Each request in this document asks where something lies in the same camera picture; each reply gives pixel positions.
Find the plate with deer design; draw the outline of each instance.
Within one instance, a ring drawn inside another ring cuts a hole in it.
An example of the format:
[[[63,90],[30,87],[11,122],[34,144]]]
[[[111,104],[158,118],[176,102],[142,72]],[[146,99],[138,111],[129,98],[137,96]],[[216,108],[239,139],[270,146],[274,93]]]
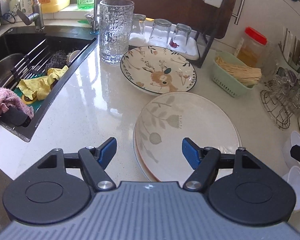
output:
[[[152,95],[189,91],[197,74],[192,64],[177,52],[156,46],[142,46],[122,56],[120,68],[135,87]]]
[[[185,137],[226,154],[235,154],[241,145],[233,123],[217,105],[193,93],[173,92],[144,106],[135,126],[134,150],[158,181],[178,181],[182,187],[193,172],[182,154]]]

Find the jar with red lid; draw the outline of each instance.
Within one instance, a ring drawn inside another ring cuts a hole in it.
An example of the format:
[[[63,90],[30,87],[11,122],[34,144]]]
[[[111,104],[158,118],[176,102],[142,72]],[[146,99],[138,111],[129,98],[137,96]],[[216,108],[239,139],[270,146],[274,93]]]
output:
[[[255,29],[247,27],[234,55],[247,66],[255,67],[266,44],[265,36]]]

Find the dark blue leaf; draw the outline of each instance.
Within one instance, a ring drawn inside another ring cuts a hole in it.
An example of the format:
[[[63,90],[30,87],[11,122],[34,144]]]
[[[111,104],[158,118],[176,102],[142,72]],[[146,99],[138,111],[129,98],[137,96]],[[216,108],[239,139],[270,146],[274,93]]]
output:
[[[171,72],[171,68],[167,68],[167,69],[164,71],[165,74],[169,74],[170,72]]]

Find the kitchen counter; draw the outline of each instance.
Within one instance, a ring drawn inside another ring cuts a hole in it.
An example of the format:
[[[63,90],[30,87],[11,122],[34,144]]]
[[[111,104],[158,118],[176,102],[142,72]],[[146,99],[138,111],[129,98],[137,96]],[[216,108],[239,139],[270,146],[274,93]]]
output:
[[[238,98],[223,91],[210,78],[214,54],[210,50],[202,68],[196,68],[197,83],[190,92],[217,104],[236,126],[242,145],[280,176],[286,174],[281,148],[291,131],[299,131],[297,118],[291,118],[289,129],[279,129],[263,108],[262,85]],[[141,109],[153,98],[133,87],[119,65],[100,62],[97,46],[64,85],[29,143],[0,126],[0,169],[15,179],[53,148],[77,152],[115,137],[117,154],[106,172],[116,184],[146,181],[135,159],[132,135]]]

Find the drinking glass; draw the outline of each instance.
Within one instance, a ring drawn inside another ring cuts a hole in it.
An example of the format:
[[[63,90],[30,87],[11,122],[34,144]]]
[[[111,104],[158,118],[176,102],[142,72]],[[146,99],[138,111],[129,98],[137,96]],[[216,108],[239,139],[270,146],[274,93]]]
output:
[[[130,38],[140,38],[144,41],[145,21],[146,21],[146,16],[144,14],[138,14],[138,13],[133,14]]]
[[[100,58],[116,64],[128,51],[134,2],[102,0],[100,2]]]
[[[186,46],[191,33],[191,27],[182,23],[178,23],[174,29],[173,35],[169,42],[171,49],[176,51],[186,52]]]
[[[149,38],[149,44],[167,47],[172,23],[165,19],[155,19]]]

